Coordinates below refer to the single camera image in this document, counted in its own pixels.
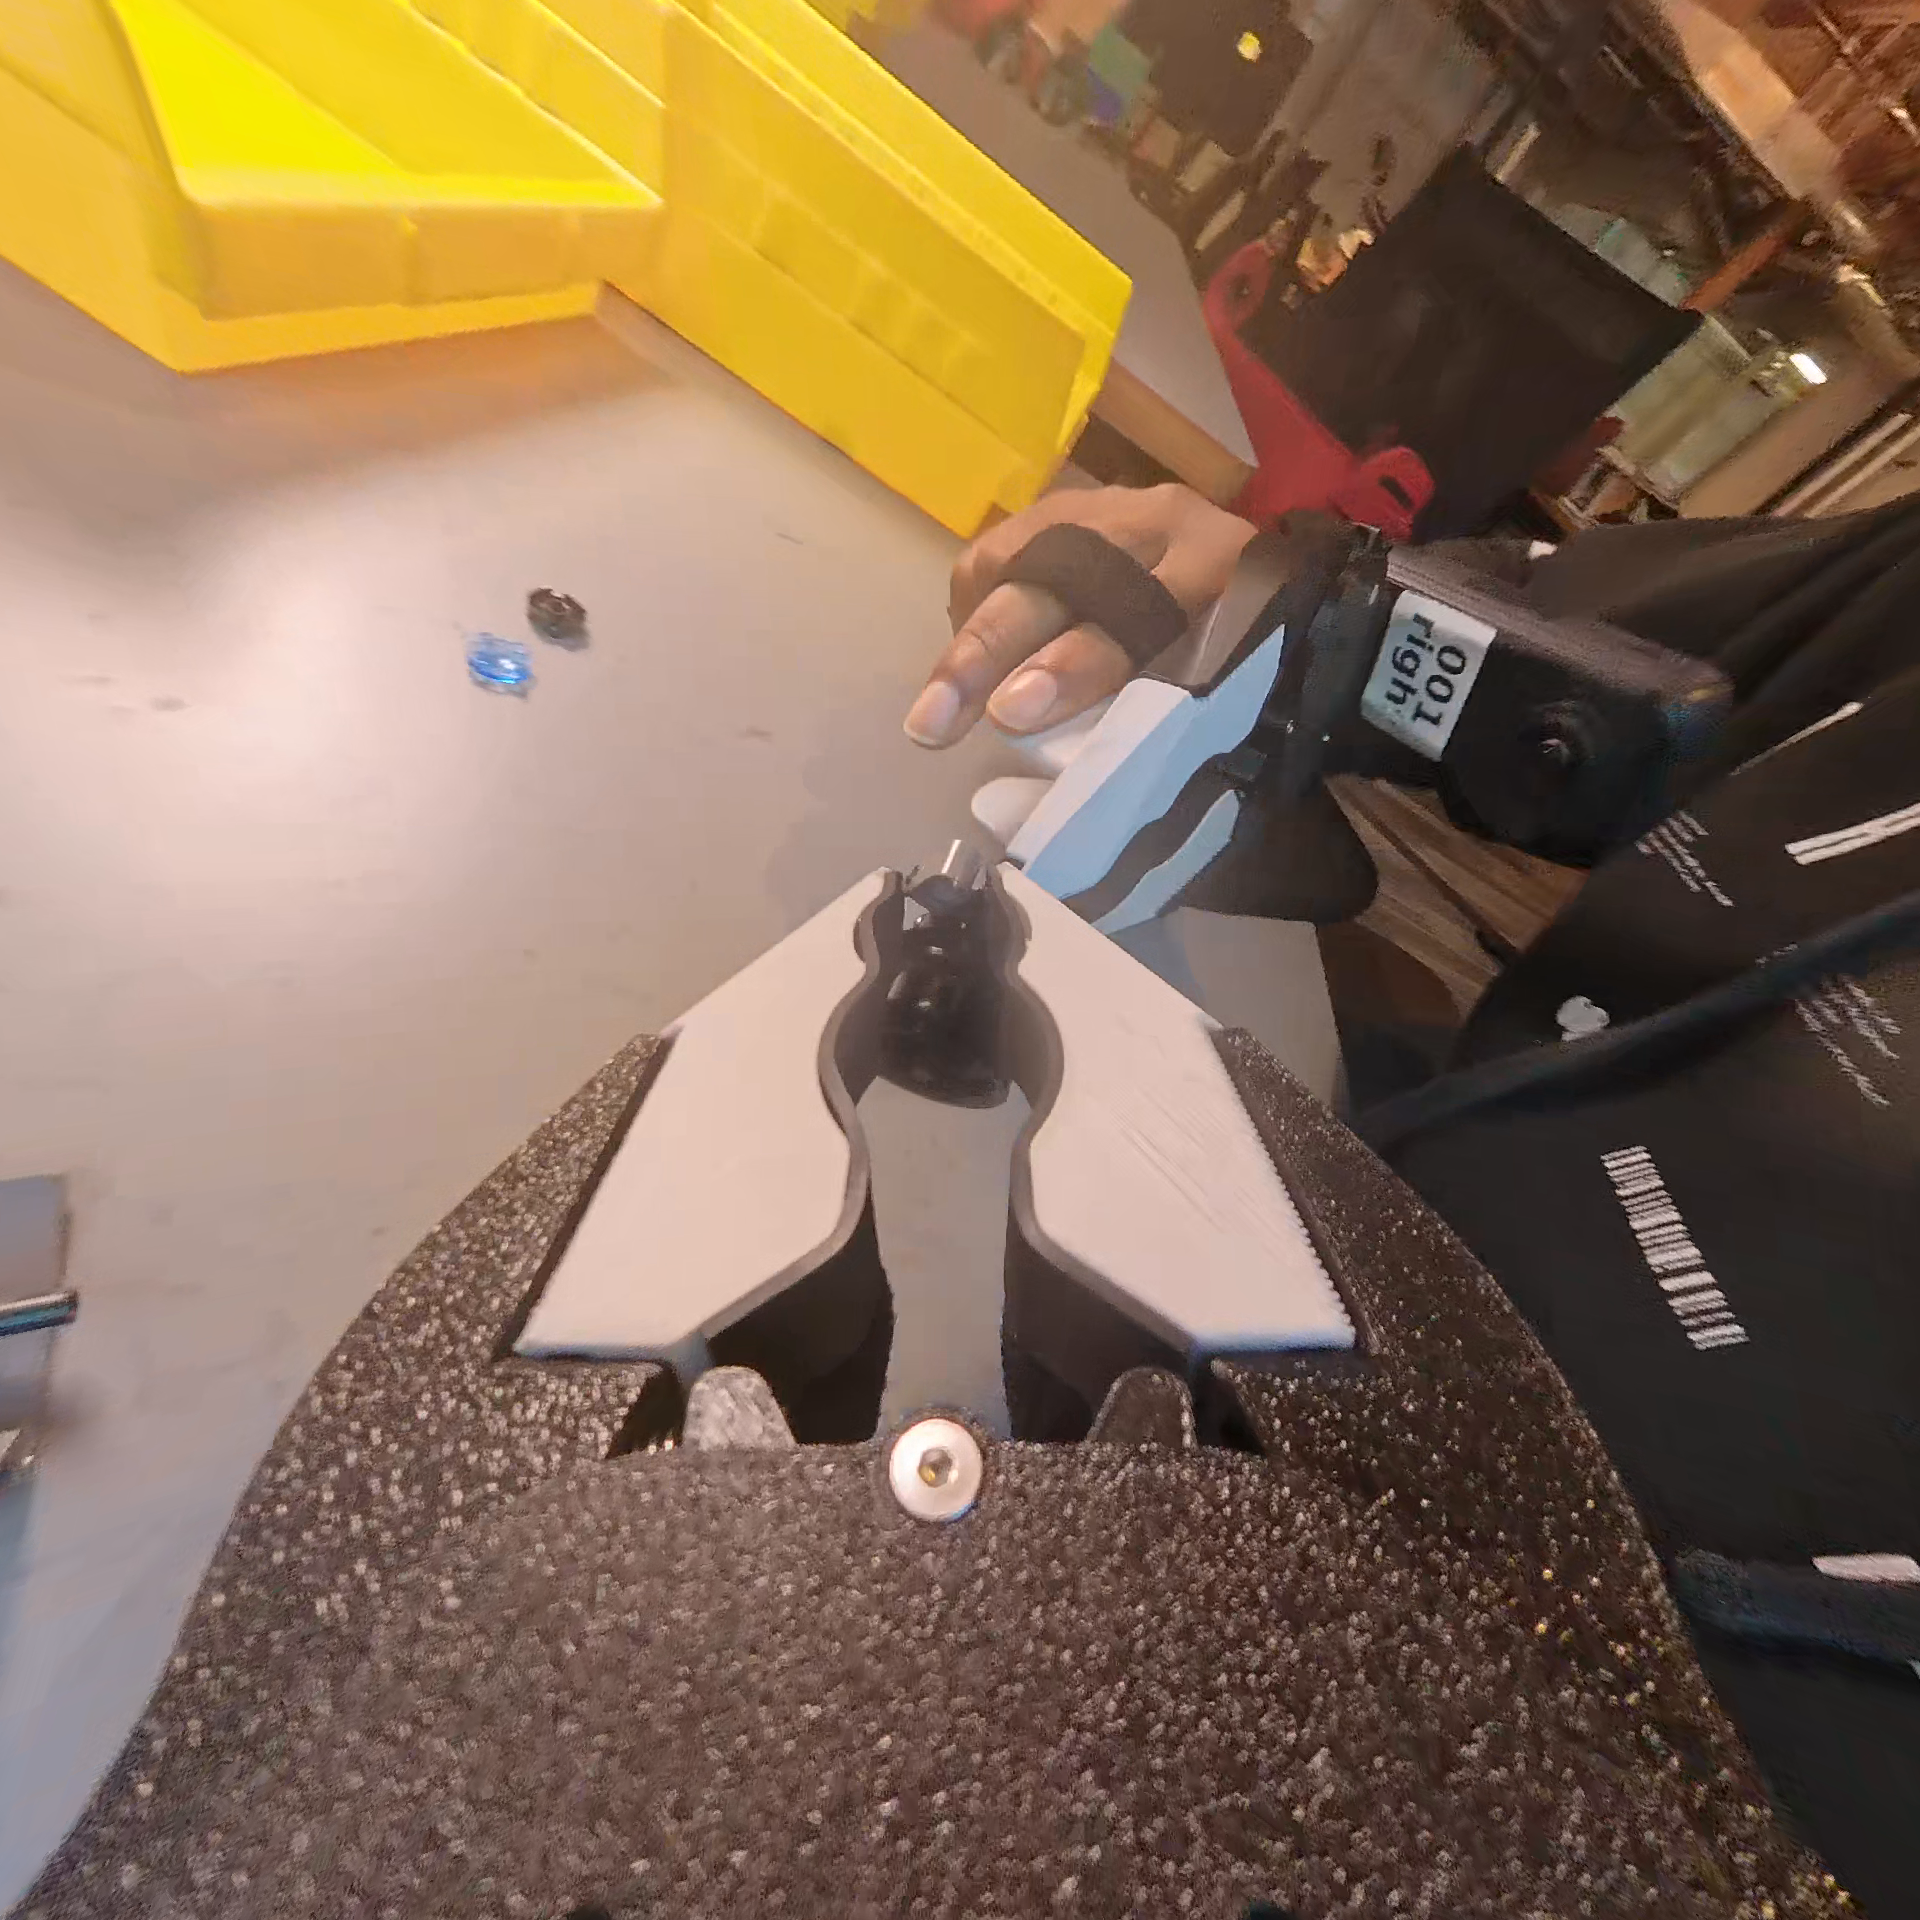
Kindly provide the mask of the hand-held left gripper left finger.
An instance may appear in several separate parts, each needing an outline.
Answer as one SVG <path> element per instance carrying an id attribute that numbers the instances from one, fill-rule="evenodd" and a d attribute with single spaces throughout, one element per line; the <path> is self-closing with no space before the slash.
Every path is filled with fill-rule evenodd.
<path id="1" fill-rule="evenodd" d="M 899 872 L 856 880 L 674 1021 L 545 1257 L 519 1360 L 754 1371 L 807 1444 L 874 1437 L 897 1308 L 857 1100 L 900 961 Z"/>

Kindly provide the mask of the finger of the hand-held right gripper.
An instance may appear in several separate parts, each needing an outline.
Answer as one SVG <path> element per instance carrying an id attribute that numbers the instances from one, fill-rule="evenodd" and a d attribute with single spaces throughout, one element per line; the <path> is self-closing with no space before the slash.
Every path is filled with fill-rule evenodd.
<path id="1" fill-rule="evenodd" d="M 1112 873 L 1214 757 L 1238 750 L 1280 677 L 1287 625 L 1240 646 L 1208 691 L 1130 682 L 1070 748 L 1009 843 L 1022 873 Z"/>
<path id="2" fill-rule="evenodd" d="M 1103 932 L 1162 920 L 1228 850 L 1240 816 L 1240 788 L 1188 787 L 1166 813 L 1135 835 L 1103 880 L 1068 899 L 1070 912 Z"/>

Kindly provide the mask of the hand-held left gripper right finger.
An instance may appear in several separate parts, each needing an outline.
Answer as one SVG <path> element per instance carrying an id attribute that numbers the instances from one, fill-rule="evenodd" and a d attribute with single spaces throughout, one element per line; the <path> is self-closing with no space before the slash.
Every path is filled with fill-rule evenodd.
<path id="1" fill-rule="evenodd" d="M 1338 1260 L 1252 1109 L 1294 1091 L 1248 1033 L 1015 868 L 992 883 L 1015 1141 L 1000 1320 L 1014 1433 L 1090 1436 L 1116 1382 L 1164 1371 L 1204 1430 L 1217 1368 L 1344 1368 L 1358 1325 Z"/>

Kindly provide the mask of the black toy wheel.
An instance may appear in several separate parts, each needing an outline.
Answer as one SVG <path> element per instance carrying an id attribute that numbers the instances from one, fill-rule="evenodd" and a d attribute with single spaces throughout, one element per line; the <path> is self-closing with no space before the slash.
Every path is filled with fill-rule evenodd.
<path id="1" fill-rule="evenodd" d="M 918 872 L 880 1004 L 880 1078 L 959 1112 L 1004 1105 L 1015 1085 L 1022 946 L 1015 910 L 987 872 Z"/>

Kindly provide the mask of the person's right forearm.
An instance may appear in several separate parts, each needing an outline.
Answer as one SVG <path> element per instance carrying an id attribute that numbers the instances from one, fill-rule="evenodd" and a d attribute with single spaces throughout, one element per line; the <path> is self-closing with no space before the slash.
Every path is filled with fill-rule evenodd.
<path id="1" fill-rule="evenodd" d="M 1698 788 L 1918 662 L 1918 493 L 1816 518 L 1595 526 L 1532 561 L 1522 596 L 1720 669 L 1732 691 Z"/>

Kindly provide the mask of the red flexible tub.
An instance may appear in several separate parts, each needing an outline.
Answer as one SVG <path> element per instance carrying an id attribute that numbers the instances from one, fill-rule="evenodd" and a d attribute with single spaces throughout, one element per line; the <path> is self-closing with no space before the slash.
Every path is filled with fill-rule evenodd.
<path id="1" fill-rule="evenodd" d="M 1203 297 L 1209 338 L 1255 449 L 1255 473 L 1232 513 L 1263 531 L 1313 513 L 1412 539 L 1412 523 L 1433 499 L 1424 459 L 1406 445 L 1364 456 L 1346 449 L 1243 338 L 1276 267 L 1279 251 L 1252 240 L 1217 270 Z"/>

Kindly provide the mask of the grey panel brick assembly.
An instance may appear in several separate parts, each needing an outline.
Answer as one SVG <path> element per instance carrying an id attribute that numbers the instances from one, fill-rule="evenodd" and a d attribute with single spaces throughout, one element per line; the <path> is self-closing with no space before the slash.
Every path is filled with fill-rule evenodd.
<path id="1" fill-rule="evenodd" d="M 67 1182 L 3 1182 L 3 1490 L 32 1472 L 54 1403 L 57 1345 L 81 1313 L 67 1278 Z"/>

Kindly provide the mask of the black hoodie drawstring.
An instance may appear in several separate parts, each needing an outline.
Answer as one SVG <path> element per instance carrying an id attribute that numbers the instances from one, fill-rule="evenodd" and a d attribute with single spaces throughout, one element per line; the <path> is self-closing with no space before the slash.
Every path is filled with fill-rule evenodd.
<path id="1" fill-rule="evenodd" d="M 1539 1097 L 1582 1093 L 1616 1072 L 1668 1065 L 1695 1044 L 1721 1037 L 1743 1021 L 1800 998 L 1830 976 L 1913 955 L 1915 946 L 1918 894 L 1908 892 L 1778 949 L 1740 976 L 1658 1016 L 1439 1077 L 1358 1113 L 1348 1125 L 1361 1141 L 1384 1154 L 1388 1148 L 1462 1121 L 1499 1113 Z"/>

